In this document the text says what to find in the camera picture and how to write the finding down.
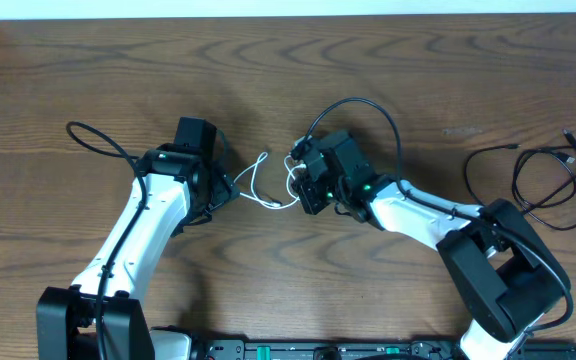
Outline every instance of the white background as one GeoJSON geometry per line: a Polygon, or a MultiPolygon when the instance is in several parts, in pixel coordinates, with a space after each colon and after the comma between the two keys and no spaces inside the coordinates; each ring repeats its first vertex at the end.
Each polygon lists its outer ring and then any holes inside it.
{"type": "Polygon", "coordinates": [[[576,12],[576,0],[0,0],[0,20],[576,12]]]}

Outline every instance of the wooden panel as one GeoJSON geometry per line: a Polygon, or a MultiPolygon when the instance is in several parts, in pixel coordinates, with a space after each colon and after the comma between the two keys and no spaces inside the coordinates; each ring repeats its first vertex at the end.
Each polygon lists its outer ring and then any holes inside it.
{"type": "MultiPolygon", "coordinates": [[[[562,128],[576,132],[576,15],[1,22],[0,358],[36,357],[38,297],[86,266],[128,196],[129,168],[71,142],[67,121],[138,154],[169,141],[179,116],[205,117],[233,145],[233,174],[271,151],[260,190],[286,200],[283,155],[346,96],[393,113],[406,178],[469,202],[460,172],[470,150],[562,144],[562,128]]],[[[319,131],[341,128],[392,171],[379,114],[351,105],[319,131]]],[[[472,164],[482,197],[510,196],[515,155],[472,164]]],[[[527,193],[562,180],[548,165],[522,176],[527,193]]],[[[544,216],[572,221],[576,198],[544,216]]],[[[576,230],[535,227],[576,302],[576,230]]],[[[246,199],[169,242],[145,311],[150,325],[251,338],[456,337],[469,323],[422,245],[332,209],[311,217],[246,199]]],[[[576,340],[576,311],[538,337],[576,340]]]]}

